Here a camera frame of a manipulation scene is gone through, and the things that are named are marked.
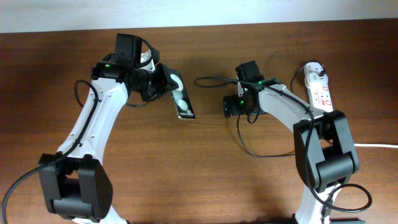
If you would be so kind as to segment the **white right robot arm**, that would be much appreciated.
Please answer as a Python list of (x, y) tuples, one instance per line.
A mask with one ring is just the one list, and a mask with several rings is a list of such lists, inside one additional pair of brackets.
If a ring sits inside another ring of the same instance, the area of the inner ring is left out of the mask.
[(257, 63), (237, 66), (238, 94), (223, 98), (224, 116), (271, 114), (294, 135), (295, 163), (304, 183), (298, 210), (284, 223), (332, 223), (331, 211), (339, 192), (352, 187), (350, 178), (359, 170), (359, 159), (348, 120), (326, 100), (328, 77), (316, 61), (302, 68), (310, 102), (294, 95), (279, 80), (265, 79)]

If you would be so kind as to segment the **black smartphone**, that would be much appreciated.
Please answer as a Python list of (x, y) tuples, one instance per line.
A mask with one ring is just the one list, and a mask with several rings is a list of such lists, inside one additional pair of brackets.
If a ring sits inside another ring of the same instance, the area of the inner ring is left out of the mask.
[(183, 84), (182, 76), (179, 71), (169, 69), (171, 79), (177, 83), (178, 87), (172, 91), (172, 98), (176, 105), (179, 119), (195, 119), (195, 114), (192, 104), (188, 97), (185, 85)]

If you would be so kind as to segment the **white power strip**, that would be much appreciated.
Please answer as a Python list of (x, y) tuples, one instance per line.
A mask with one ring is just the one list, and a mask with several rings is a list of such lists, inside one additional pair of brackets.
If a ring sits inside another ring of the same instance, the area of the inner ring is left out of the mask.
[(333, 111), (333, 104), (331, 101), (328, 85), (318, 84), (314, 86), (309, 86), (307, 90), (310, 104), (313, 107), (326, 112)]

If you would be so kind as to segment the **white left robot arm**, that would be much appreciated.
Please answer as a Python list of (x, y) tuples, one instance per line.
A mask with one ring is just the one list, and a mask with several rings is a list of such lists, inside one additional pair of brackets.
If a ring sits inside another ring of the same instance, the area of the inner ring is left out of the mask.
[(39, 179), (45, 206), (52, 214), (76, 223), (126, 223), (112, 206), (113, 186), (103, 167), (106, 143), (120, 110), (132, 92), (145, 104), (178, 85), (160, 63), (148, 41), (118, 34), (113, 53), (92, 68), (89, 94), (82, 111), (55, 154), (43, 154)]

